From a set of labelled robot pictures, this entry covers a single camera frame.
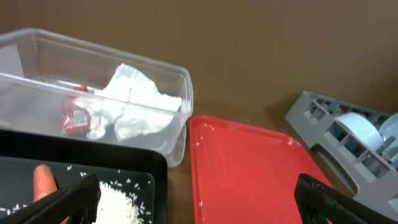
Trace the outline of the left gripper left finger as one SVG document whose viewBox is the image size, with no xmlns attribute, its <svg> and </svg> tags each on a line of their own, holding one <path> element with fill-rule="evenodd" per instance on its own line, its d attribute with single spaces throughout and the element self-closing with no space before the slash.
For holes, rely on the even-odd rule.
<svg viewBox="0 0 398 224">
<path fill-rule="evenodd" d="M 101 198 L 97 175 L 90 174 L 1 219 L 3 224 L 94 223 Z"/>
</svg>

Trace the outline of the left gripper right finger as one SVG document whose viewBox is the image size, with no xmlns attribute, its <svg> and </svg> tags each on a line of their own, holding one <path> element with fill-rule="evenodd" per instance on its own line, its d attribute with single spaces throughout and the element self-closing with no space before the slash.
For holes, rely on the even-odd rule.
<svg viewBox="0 0 398 224">
<path fill-rule="evenodd" d="M 308 174 L 300 174 L 295 201 L 303 223 L 397 224 Z"/>
</svg>

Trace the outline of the white rice pile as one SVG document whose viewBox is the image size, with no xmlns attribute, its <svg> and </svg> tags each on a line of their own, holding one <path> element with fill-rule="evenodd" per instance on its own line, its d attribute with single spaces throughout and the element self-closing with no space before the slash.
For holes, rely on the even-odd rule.
<svg viewBox="0 0 398 224">
<path fill-rule="evenodd" d="M 1 162 L 1 223 L 34 202 L 35 161 Z M 48 165 L 60 188 L 67 188 L 90 174 L 99 180 L 101 198 L 96 223 L 152 223 L 155 180 L 146 172 L 78 164 Z"/>
</svg>

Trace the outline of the orange carrot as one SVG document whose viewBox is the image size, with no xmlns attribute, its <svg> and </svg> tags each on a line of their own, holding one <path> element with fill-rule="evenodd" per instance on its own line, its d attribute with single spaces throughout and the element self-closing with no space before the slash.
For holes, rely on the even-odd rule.
<svg viewBox="0 0 398 224">
<path fill-rule="evenodd" d="M 49 166 L 41 164 L 34 170 L 33 176 L 34 202 L 58 190 L 54 176 Z"/>
</svg>

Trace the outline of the red snack wrapper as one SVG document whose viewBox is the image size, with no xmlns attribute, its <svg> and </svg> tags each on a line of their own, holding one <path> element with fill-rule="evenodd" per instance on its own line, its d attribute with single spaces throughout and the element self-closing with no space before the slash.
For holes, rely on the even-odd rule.
<svg viewBox="0 0 398 224">
<path fill-rule="evenodd" d="M 83 107 L 74 104 L 75 99 L 76 96 L 67 95 L 63 101 L 62 133 L 66 135 L 82 135 L 90 132 L 90 114 Z"/>
</svg>

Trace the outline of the light blue bowl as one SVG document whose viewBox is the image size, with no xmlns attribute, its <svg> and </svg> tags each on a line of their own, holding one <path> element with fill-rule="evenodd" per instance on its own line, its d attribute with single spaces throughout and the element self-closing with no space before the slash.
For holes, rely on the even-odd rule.
<svg viewBox="0 0 398 224">
<path fill-rule="evenodd" d="M 335 120 L 347 128 L 350 133 L 359 139 L 368 149 L 376 151 L 382 146 L 384 141 L 379 131 L 364 116 L 349 112 L 337 116 Z"/>
</svg>

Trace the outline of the light blue plate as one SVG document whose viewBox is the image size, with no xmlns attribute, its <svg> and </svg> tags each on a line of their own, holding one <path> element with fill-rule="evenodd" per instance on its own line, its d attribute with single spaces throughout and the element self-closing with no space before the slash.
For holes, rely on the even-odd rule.
<svg viewBox="0 0 398 224">
<path fill-rule="evenodd" d="M 386 141 L 389 137 L 394 136 L 396 139 L 389 145 L 390 147 L 397 146 L 397 133 L 398 133 L 398 114 L 394 114 L 390 116 L 388 119 L 383 122 L 381 127 L 379 128 L 379 133 L 381 134 L 384 141 Z"/>
</svg>

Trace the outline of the white napkin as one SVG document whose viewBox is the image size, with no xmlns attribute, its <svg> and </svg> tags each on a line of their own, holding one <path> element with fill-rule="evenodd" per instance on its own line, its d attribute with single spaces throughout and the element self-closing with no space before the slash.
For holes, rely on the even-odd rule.
<svg viewBox="0 0 398 224">
<path fill-rule="evenodd" d="M 108 126 L 114 127 L 118 141 L 154 134 L 165 129 L 174 118 L 156 110 L 176 112 L 181 97 L 159 92 L 154 81 L 138 69 L 120 64 L 108 85 L 95 90 L 93 97 L 78 97 L 73 104 L 90 115 L 90 140 L 101 139 Z"/>
</svg>

